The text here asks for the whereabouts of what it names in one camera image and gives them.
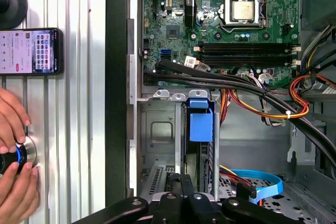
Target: phone screen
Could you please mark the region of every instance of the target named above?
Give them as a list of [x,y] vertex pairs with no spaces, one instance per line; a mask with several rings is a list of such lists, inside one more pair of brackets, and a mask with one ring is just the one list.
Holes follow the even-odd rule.
[[1,74],[57,72],[55,29],[0,31]]

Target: chipset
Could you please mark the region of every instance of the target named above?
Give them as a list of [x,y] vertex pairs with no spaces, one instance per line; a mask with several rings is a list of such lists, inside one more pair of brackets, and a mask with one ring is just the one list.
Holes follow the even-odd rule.
[[180,38],[180,26],[170,25],[166,27],[166,38],[167,39],[179,39]]

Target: motherboard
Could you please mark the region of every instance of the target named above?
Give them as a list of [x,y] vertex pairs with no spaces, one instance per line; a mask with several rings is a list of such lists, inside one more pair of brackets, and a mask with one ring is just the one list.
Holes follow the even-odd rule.
[[292,78],[298,42],[299,0],[144,0],[146,70],[162,71],[163,58],[212,73],[268,73],[277,87]]

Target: knob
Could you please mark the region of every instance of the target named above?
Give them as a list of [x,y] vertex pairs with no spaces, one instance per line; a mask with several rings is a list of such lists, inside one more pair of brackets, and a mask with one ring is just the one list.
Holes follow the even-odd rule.
[[34,165],[35,161],[36,147],[32,140],[26,136],[26,142],[24,144],[16,145],[16,153],[0,154],[0,174],[4,174],[7,168],[14,162],[19,163],[17,170],[19,174],[27,162],[32,162]]

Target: screw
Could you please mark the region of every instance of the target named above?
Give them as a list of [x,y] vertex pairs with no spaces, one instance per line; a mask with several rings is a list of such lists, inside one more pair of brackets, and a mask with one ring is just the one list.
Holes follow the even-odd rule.
[[231,199],[231,200],[229,200],[229,203],[230,203],[231,205],[235,206],[235,207],[239,205],[239,202],[236,201],[235,199]]
[[176,197],[174,195],[170,194],[170,195],[167,196],[167,199],[176,199]]
[[194,194],[194,198],[195,198],[195,199],[201,199],[201,198],[202,198],[202,195],[200,195],[200,194]]
[[141,205],[141,201],[138,201],[138,200],[135,200],[132,205],[135,205],[135,206],[138,206],[138,205]]

